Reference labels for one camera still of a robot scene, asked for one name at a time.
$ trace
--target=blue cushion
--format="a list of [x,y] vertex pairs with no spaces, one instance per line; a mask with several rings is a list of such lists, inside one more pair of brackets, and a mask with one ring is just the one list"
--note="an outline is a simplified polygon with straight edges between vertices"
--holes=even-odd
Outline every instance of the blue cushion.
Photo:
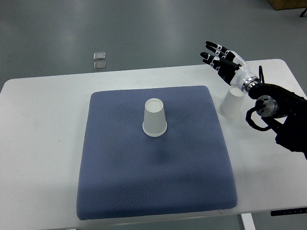
[[[145,102],[164,103],[167,130],[143,132]],[[104,219],[233,208],[236,186],[205,86],[93,93],[77,216]]]

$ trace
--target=small square tile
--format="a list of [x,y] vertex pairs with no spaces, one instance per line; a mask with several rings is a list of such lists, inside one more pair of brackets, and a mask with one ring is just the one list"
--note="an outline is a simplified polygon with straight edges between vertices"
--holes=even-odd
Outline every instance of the small square tile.
[[94,60],[104,60],[106,58],[105,52],[96,52],[94,53]]
[[104,69],[106,69],[105,61],[94,62],[94,70],[104,70]]

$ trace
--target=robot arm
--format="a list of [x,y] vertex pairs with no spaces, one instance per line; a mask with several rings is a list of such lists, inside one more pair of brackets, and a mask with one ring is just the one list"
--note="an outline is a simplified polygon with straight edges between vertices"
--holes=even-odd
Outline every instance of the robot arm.
[[218,75],[229,85],[237,86],[243,92],[248,92],[250,87],[260,82],[260,79],[249,71],[249,66],[235,51],[206,42],[206,48],[217,56],[202,52],[202,61],[217,70]]
[[[307,100],[280,86],[264,83],[262,68],[258,78],[236,52],[212,42],[206,42],[206,48],[217,56],[202,52],[203,62],[217,70],[226,83],[237,86],[256,100],[255,107],[247,112],[248,124],[259,131],[272,129],[277,134],[277,144],[290,151],[303,152],[307,159]],[[257,126],[251,119],[253,112],[268,126]],[[275,120],[281,117],[286,117],[283,124]]]

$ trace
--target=upside-down paper cup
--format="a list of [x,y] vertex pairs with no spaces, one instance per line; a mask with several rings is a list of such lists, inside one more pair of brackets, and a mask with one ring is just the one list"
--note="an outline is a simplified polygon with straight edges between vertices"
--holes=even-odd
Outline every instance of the upside-down paper cup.
[[230,87],[225,98],[219,106],[220,113],[228,118],[236,118],[241,113],[245,93],[237,86]]
[[165,133],[167,123],[164,105],[160,99],[151,98],[145,103],[143,130],[151,137],[159,137]]

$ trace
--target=concrete floor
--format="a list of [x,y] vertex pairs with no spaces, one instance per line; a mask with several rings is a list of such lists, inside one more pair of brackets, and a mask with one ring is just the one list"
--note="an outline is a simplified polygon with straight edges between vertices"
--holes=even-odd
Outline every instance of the concrete floor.
[[[266,0],[0,0],[0,90],[14,78],[93,72],[97,51],[106,51],[106,71],[199,65],[209,40],[245,60],[283,59],[307,93],[307,15],[300,18],[302,11],[275,11]],[[257,230],[307,226],[307,214],[264,212],[253,218]],[[243,226],[232,216],[106,229],[132,228]]]

